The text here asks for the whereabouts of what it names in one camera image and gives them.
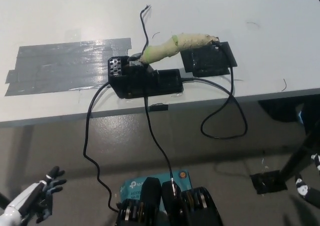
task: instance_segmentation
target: concrete floor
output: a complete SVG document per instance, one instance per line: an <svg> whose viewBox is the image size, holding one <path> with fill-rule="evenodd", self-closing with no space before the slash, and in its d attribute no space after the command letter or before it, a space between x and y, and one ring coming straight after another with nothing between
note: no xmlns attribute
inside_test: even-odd
<svg viewBox="0 0 320 226"><path fill-rule="evenodd" d="M242 106L248 134L228 141L200 133L200 123L212 107L151 113L150 118L174 168L188 169L192 185L209 190L225 225L320 225L319 211L297 196L292 179L287 182L288 191L257 195L249 177L281 168L302 142L303 128L272 121L257 103ZM243 124L230 105L205 128L231 135L241 132ZM82 156L84 130L84 121L0 130L0 191L6 196L14 197L54 165L66 170L68 183L55 195L53 216L44 226L114 224L116 214L108 209L108 192L96 181L94 166ZM114 206L126 179L167 171L144 114L93 119L88 154L101 165L101 179L113 191ZM313 165L302 175L320 188Z"/></svg>

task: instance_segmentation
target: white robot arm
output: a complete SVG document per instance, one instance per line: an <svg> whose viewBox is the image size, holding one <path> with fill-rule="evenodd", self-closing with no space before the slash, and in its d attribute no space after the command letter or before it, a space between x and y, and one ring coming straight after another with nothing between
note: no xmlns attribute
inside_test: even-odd
<svg viewBox="0 0 320 226"><path fill-rule="evenodd" d="M0 226L27 225L36 215L36 222L42 222L52 215L53 196L62 190L65 179L56 180L65 172L54 167L43 180L33 183L20 193L4 210L0 216Z"/></svg>

